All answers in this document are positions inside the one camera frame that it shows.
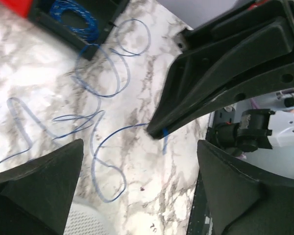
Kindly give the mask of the white perforated cable spool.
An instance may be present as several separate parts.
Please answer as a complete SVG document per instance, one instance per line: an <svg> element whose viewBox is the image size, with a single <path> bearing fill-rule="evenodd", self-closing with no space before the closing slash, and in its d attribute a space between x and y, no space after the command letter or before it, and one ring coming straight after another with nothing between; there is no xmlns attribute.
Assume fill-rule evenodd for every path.
<svg viewBox="0 0 294 235"><path fill-rule="evenodd" d="M116 235L110 222L86 199L75 196L64 235Z"/></svg>

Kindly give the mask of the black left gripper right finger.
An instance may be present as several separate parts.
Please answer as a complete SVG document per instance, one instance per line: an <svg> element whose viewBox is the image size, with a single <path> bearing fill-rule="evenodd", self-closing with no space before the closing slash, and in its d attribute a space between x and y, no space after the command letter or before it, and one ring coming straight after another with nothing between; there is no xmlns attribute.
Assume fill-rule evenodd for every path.
<svg viewBox="0 0 294 235"><path fill-rule="evenodd" d="M232 157L207 141L197 158L217 235L294 235L294 179Z"/></svg>

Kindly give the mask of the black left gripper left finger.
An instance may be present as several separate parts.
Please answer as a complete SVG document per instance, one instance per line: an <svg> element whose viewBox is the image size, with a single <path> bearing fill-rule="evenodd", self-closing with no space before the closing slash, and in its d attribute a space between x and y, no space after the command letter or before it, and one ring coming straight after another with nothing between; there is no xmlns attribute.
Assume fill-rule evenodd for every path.
<svg viewBox="0 0 294 235"><path fill-rule="evenodd" d="M62 235L84 156L82 139L0 173L0 235Z"/></svg>

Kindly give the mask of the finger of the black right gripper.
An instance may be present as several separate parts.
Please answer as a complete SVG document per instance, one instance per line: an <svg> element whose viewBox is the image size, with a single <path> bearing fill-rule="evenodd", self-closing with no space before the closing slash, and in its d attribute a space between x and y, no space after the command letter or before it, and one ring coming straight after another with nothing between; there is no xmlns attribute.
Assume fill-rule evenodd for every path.
<svg viewBox="0 0 294 235"><path fill-rule="evenodd" d="M185 54L287 54L288 2L240 1L233 9L180 32Z"/></svg>
<svg viewBox="0 0 294 235"><path fill-rule="evenodd" d="M279 16L179 55L147 132L161 139L217 109L288 88L294 88L294 35Z"/></svg>

